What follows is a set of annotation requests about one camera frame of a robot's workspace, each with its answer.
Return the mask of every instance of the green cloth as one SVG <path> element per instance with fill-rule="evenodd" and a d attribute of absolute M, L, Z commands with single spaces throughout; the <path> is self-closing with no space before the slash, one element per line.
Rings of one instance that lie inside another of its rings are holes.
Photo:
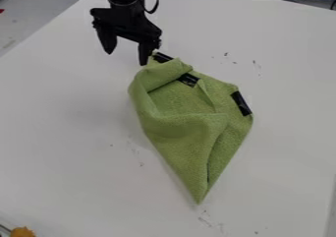
<path fill-rule="evenodd" d="M 176 81 L 186 73 L 199 78 L 193 88 Z M 198 204 L 252 125 L 231 97 L 237 90 L 180 59 L 151 59 L 129 87 L 144 132 Z"/>

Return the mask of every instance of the black label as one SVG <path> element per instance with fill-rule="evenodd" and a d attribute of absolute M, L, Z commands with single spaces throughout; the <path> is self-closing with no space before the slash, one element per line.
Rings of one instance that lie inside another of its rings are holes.
<path fill-rule="evenodd" d="M 241 110 L 244 116 L 252 114 L 247 103 L 245 102 L 242 95 L 238 91 L 235 91 L 234 93 L 232 93 L 231 97 L 236 101 L 236 104 L 238 105 L 239 109 Z"/>
<path fill-rule="evenodd" d="M 194 87 L 196 85 L 196 83 L 198 82 L 199 78 L 196 77 L 196 76 L 193 76 L 191 74 L 184 74 L 182 75 L 178 81 L 185 84 L 185 85 L 188 85 L 189 87 Z"/>

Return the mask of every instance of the white table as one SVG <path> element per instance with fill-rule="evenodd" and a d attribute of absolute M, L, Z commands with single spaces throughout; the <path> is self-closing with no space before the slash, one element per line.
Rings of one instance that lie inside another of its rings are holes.
<path fill-rule="evenodd" d="M 161 51 L 237 84 L 254 112 L 196 206 L 128 97 L 137 45 L 120 39 L 108 56 L 91 28 L 89 9 L 105 5 L 81 0 L 1 58 L 0 214 L 43 237 L 323 236 L 336 172 L 335 12 L 161 0 Z"/>

